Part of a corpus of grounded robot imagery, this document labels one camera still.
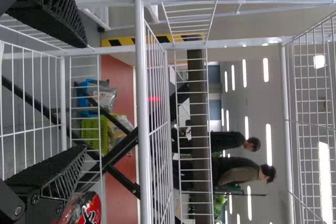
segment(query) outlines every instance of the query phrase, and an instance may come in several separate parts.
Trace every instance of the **floor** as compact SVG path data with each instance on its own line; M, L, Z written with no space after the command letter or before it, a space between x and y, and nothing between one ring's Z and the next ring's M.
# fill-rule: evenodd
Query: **floor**
M110 80L118 88L113 112L126 115L134 125L133 67L109 55L101 56L101 78ZM136 182L135 150L125 156L115 167L130 181ZM106 174L107 224L138 223L137 199L115 178Z

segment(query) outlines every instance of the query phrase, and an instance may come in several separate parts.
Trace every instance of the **ceiling light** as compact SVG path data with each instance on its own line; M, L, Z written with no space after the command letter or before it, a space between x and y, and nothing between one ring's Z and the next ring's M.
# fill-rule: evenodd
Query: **ceiling light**
M316 55L314 56L314 68L319 69L323 68L325 64L325 58L324 55Z

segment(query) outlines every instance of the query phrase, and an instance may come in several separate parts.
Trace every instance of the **fluorescent light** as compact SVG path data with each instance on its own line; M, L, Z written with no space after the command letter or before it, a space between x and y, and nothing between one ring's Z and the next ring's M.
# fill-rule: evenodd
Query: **fluorescent light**
M248 117L245 117L245 138L249 139L249 132L248 132Z
M222 108L222 127L224 127L224 109Z
M272 136L271 136L271 125L266 124L266 153L267 153L267 164L272 165Z
M264 82L268 82L269 81L269 75L268 75L268 59L264 58L262 61L263 65L264 65Z
M314 56L314 68L319 69L319 68L323 68L324 64L326 64L325 62L325 57L324 55L316 55Z
M231 75L232 75L232 90L235 91L236 89L236 81L235 81L235 66L231 66Z
M229 209L230 209L230 214L232 214L232 195L229 195Z
M247 87L247 79L246 79L246 60L243 60L243 85L244 88Z
M329 148L326 143L319 142L319 159L320 159L322 219L326 223L332 223Z
M225 71L224 73L224 78L225 78L225 92L227 93L227 72Z
M226 131L229 131L229 111L226 111Z
M248 219L252 220L252 198L251 198L251 187L247 187L247 214Z

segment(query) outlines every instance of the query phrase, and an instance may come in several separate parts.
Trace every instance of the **black jacket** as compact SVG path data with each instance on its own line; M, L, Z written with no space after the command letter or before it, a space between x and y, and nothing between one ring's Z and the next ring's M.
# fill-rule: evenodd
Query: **black jacket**
M177 130L172 128L172 151L178 153ZM193 140L188 141L186 137L180 138L180 148L193 147ZM240 132L211 132L211 152L222 152L223 150L238 148L245 142L245 137ZM180 153L189 154L191 149L180 149Z

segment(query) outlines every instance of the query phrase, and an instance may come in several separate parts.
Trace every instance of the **white metal pole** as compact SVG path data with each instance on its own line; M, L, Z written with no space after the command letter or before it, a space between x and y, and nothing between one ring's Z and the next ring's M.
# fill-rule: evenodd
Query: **white metal pole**
M67 149L67 117L65 99L65 59L60 60L60 87L61 87L61 139L62 151Z
M170 94L169 94L169 75L168 75L168 55L167 51L165 51L164 54L164 82L165 82L165 99L166 99L166 116L167 116L167 140L168 140L168 168L169 168L169 184L170 184L170 192L173 192L174 190L174 184L173 184L173 163L171 162L173 160L172 157L172 137L171 137L171 118L170 118ZM175 209L174 205L174 197L170 198L170 209ZM174 223L175 214L174 211L170 211L171 214L171 221L170 223Z
M286 75L286 52L285 48L281 47L280 54L281 62L281 83L282 83L282 109L284 111L284 127L285 127L285 161L286 161L286 186L290 192L293 192L292 186L292 167L291 167L291 149L290 149L290 134L289 134L289 122L286 120L289 118L288 112L288 93L287 93L287 75ZM288 194L288 224L294 224L294 212L293 212L293 197Z
M141 223L152 224L147 59L143 0L135 0L136 96L139 129L139 168L141 186Z

